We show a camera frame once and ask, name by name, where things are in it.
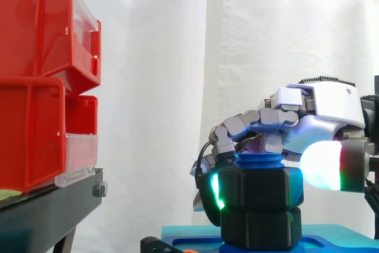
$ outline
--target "red storage bin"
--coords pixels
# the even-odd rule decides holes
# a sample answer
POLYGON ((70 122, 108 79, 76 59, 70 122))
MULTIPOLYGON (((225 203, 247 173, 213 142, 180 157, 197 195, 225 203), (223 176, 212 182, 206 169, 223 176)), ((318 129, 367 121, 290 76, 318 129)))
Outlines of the red storage bin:
POLYGON ((0 189, 64 187, 94 173, 97 99, 59 78, 0 78, 0 189))
POLYGON ((82 0, 0 0, 0 76, 54 76, 68 94, 100 84, 101 25, 82 0))

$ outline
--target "black clamp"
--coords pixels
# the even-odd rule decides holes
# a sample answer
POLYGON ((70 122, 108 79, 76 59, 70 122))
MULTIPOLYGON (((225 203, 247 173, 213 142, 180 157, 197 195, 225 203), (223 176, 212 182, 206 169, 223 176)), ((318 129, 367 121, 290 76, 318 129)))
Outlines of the black clamp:
POLYGON ((146 237, 141 240, 141 253, 184 253, 168 245, 157 237, 146 237))

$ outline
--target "metal shelf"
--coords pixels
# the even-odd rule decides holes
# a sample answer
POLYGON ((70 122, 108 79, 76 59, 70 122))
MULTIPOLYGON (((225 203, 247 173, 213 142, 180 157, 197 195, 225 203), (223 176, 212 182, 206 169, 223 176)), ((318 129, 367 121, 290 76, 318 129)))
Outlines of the metal shelf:
POLYGON ((66 188, 50 187, 0 202, 0 252, 70 252, 75 228, 102 198, 102 169, 66 188))

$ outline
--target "white backdrop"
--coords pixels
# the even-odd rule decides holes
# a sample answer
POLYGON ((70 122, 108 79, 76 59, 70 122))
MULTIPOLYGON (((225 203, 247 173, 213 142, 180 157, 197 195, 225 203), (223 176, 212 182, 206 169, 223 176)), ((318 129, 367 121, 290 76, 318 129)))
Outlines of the white backdrop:
POLYGON ((102 22, 98 166, 108 195, 74 253, 139 252, 190 225, 203 96, 205 0, 84 0, 102 22))
MULTIPOLYGON (((279 86, 333 75, 372 93, 371 0, 84 1, 102 21, 102 85, 90 94, 109 192, 73 252, 138 252, 161 226, 191 224, 199 143, 279 86)), ((372 234, 360 195, 306 185, 302 211, 372 234)))
MULTIPOLYGON (((371 8, 372 0, 207 0, 202 141, 215 124, 303 78, 337 76, 372 94, 371 8)), ((303 223, 373 235, 362 194, 305 183, 304 198, 303 223)))

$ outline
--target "cyan platform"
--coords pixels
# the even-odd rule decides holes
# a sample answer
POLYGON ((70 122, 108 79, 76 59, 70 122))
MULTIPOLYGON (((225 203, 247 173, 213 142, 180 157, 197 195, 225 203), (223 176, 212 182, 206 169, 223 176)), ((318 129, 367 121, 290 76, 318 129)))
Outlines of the cyan platform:
MULTIPOLYGON (((215 226, 165 226, 162 228, 161 239, 180 250, 191 249, 199 253, 248 253, 223 244, 220 228, 215 226)), ((303 225, 300 244, 285 253, 379 253, 379 241, 341 225, 303 225)))

